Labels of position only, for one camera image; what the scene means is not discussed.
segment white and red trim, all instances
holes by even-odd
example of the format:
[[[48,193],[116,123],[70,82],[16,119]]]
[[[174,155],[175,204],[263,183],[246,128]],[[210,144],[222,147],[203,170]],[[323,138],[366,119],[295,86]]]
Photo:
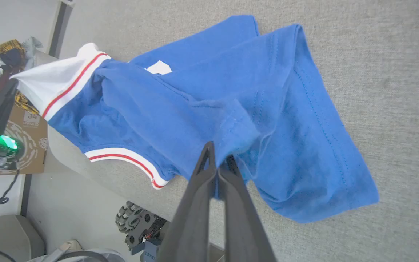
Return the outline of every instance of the white and red trim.
[[[150,178],[154,189],[162,189],[169,181],[164,180],[153,164],[141,155],[125,148],[103,148],[88,151],[85,155],[91,162],[118,159],[138,166]]]
[[[74,98],[82,88],[85,86],[87,81],[92,76],[95,69],[97,69],[103,61],[110,59],[111,57],[107,53],[98,53],[93,59],[81,68],[75,80],[68,86],[62,93],[56,96],[43,110],[40,111],[41,116],[49,121],[52,116],[55,115],[65,104],[67,104],[72,98]]]
[[[95,69],[103,61],[111,59],[98,46],[88,43],[82,46],[76,57],[40,65],[15,74],[18,89],[49,121],[57,111],[83,89]]]

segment white tag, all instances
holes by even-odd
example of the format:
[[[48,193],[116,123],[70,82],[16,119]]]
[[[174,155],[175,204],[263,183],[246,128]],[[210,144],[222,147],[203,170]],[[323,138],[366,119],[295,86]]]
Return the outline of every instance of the white tag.
[[[29,113],[28,111],[25,111],[24,122],[39,123],[40,122],[40,116]]]
[[[165,62],[161,60],[156,62],[156,64],[148,67],[146,70],[152,74],[161,74],[161,75],[166,75],[167,73],[172,72],[170,66],[168,66],[168,64],[166,64]]]

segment clothing pile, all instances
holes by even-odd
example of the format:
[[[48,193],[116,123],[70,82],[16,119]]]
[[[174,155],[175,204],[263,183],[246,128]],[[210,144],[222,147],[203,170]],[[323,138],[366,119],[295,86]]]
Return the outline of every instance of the clothing pile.
[[[116,61],[89,43],[13,76],[93,162],[128,161],[153,187],[189,179],[213,141],[279,214],[314,222],[379,200],[300,25],[260,35],[252,16]]]
[[[0,91],[10,76],[34,67],[35,51],[42,47],[41,42],[33,36],[22,43],[13,39],[0,45]],[[15,104],[30,113],[39,113],[30,100],[19,91],[15,96]]]

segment red stripe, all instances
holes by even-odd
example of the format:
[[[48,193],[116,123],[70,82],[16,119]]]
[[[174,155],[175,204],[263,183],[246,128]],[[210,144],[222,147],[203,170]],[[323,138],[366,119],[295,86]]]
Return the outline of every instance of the red stripe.
[[[153,176],[153,173],[150,171],[150,169],[148,169],[144,164],[142,164],[137,159],[131,158],[130,156],[121,155],[121,154],[106,154],[106,155],[92,156],[91,158],[88,158],[88,159],[93,160],[93,159],[105,158],[107,156],[116,156],[118,158],[125,158],[125,159],[129,159],[129,160],[133,161],[134,163],[139,164],[141,167],[143,167],[143,169],[145,169],[147,171],[148,174],[150,174],[151,178],[153,178],[153,184],[156,187],[159,187],[159,188],[163,188],[164,187],[164,186],[160,186],[159,184],[156,183],[155,177]]]
[[[43,112],[43,115],[42,115],[43,118],[45,118],[46,113],[48,113],[48,111],[53,106],[53,104],[55,104],[59,99],[61,99],[61,97],[65,96],[69,91],[71,91],[72,88],[77,84],[77,82],[83,76],[85,71],[87,71],[87,69],[102,55],[106,55],[106,54],[105,53],[99,53],[98,55],[96,55],[95,58],[93,58],[93,60],[90,63],[88,63],[88,65],[85,68],[83,68],[83,70],[80,72],[80,75],[77,76],[77,78],[75,78],[75,81],[72,83],[72,85],[70,85],[69,88],[67,88],[63,93],[58,95],[53,101],[51,101],[51,103],[48,104],[45,111]]]

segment green led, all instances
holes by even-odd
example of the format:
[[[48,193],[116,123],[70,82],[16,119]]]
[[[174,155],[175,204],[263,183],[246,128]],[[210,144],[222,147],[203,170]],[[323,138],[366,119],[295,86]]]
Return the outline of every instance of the green led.
[[[0,136],[0,144],[12,150],[16,150],[18,148],[15,140],[8,136]]]

